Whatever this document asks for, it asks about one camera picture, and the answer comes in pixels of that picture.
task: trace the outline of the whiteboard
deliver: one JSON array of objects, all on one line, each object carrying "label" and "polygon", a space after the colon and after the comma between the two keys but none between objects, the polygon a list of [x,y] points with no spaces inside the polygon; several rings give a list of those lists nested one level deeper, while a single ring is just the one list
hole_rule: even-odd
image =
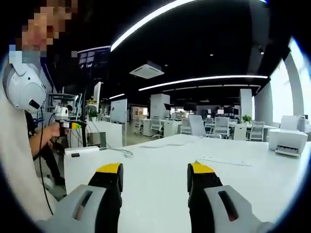
[{"label": "whiteboard", "polygon": [[127,99],[111,102],[110,122],[126,123]]}]

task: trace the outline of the printer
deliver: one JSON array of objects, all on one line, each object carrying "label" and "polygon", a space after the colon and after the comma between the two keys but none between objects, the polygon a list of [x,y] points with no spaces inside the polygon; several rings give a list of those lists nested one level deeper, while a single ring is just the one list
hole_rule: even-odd
[{"label": "printer", "polygon": [[269,149],[276,153],[300,156],[308,139],[304,132],[305,118],[302,116],[283,116],[279,129],[271,129]]}]

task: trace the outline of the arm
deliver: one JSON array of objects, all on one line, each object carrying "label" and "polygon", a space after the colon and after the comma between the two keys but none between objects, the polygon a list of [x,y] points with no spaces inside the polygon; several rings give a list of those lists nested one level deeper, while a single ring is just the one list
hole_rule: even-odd
[{"label": "arm", "polygon": [[40,149],[39,149],[39,147],[40,147],[40,140],[41,140],[41,131],[29,139],[31,154],[33,156],[36,156],[39,153],[39,151],[47,144],[47,142],[52,137],[59,137],[59,135],[60,135],[60,132],[59,132],[59,124],[58,123],[52,123],[48,127],[44,128]]}]

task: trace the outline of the black ceiling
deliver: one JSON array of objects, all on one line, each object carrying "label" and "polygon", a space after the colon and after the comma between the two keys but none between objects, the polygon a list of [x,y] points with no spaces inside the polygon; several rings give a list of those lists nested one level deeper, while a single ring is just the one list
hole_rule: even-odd
[{"label": "black ceiling", "polygon": [[[48,68],[58,87],[87,85],[82,81],[85,74],[78,67],[78,59],[71,58],[71,51],[111,45],[144,16],[171,1],[132,2],[90,0],[79,6],[78,17],[48,50]],[[267,38],[260,38],[265,33]],[[287,21],[271,13],[259,0],[197,0],[160,15],[123,41],[110,54],[108,75],[105,68],[92,72],[102,75],[101,98],[125,93],[129,102],[146,104],[150,94],[183,88],[164,94],[169,94],[175,103],[206,99],[211,104],[238,103],[240,86],[217,85],[253,85],[249,88],[256,94],[258,86],[264,86],[268,79],[205,80],[140,92],[138,89],[215,75],[269,76],[288,53],[289,38]],[[165,74],[148,80],[129,74],[146,60],[160,65]]]}]

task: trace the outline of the headphones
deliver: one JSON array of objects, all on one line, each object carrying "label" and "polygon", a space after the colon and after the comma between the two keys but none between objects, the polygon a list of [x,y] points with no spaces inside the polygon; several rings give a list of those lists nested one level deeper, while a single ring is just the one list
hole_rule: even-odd
[{"label": "headphones", "polygon": [[19,59],[9,56],[9,64],[3,72],[4,92],[16,108],[36,113],[45,101],[46,88],[40,81],[35,65],[22,63],[20,51],[12,52]]}]

